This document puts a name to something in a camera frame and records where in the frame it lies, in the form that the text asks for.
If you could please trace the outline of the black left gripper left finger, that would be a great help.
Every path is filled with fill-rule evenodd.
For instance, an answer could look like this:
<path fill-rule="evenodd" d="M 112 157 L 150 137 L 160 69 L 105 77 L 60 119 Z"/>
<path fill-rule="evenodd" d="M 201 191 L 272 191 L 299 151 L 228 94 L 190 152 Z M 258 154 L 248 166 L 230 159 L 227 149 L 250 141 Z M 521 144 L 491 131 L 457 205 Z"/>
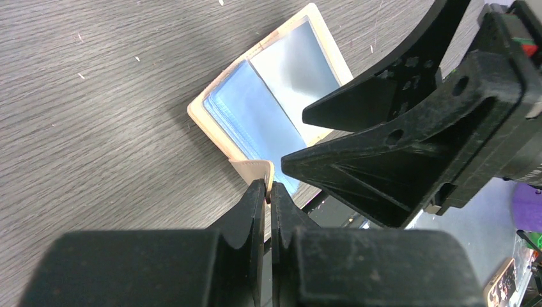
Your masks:
<path fill-rule="evenodd" d="M 265 181 L 205 229 L 69 232 L 21 306 L 259 306 Z"/>

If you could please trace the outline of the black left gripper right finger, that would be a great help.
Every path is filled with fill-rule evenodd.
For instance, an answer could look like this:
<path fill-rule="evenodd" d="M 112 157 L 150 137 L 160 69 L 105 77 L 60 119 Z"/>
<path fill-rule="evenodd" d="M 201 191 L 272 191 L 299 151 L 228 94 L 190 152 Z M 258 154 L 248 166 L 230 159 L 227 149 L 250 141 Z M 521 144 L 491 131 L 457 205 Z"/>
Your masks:
<path fill-rule="evenodd" d="M 484 306 L 448 233 L 322 228 L 278 182 L 270 202 L 274 306 Z"/>

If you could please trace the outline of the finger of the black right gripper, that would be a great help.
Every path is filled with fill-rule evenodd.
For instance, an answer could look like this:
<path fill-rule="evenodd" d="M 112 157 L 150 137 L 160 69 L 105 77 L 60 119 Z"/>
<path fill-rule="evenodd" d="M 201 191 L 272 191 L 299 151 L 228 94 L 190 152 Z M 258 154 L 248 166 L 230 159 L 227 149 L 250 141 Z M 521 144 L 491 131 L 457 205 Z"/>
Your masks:
<path fill-rule="evenodd" d="M 282 159 L 283 171 L 372 222 L 403 228 L 428 204 L 462 207 L 513 157 L 518 74 L 508 56 L 470 52 L 400 117 Z"/>
<path fill-rule="evenodd" d="M 435 1 L 414 30 L 386 57 L 304 108 L 306 124 L 358 132 L 389 122 L 437 87 L 439 65 L 468 1 Z"/>

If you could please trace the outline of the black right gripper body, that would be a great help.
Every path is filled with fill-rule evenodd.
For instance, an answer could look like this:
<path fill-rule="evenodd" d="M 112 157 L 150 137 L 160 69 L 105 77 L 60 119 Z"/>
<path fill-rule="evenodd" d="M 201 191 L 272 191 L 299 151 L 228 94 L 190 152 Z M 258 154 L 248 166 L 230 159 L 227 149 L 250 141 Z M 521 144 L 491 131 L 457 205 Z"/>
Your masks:
<path fill-rule="evenodd" d="M 541 11 L 540 1 L 515 1 L 505 11 L 491 4 L 481 27 L 494 25 L 491 52 L 509 57 L 522 87 L 514 108 L 516 128 L 511 140 L 513 157 L 499 177 L 541 187 Z"/>

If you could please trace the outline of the beige card holder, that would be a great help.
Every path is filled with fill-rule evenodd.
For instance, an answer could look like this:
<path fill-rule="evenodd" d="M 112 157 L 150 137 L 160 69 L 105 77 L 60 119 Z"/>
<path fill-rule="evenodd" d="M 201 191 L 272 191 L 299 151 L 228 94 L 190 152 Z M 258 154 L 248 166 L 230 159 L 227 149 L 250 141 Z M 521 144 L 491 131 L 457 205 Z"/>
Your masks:
<path fill-rule="evenodd" d="M 305 124 L 305 107 L 352 80 L 318 7 L 309 3 L 223 70 L 189 105 L 197 126 L 250 184 L 299 181 L 281 158 L 317 144 L 330 129 Z"/>

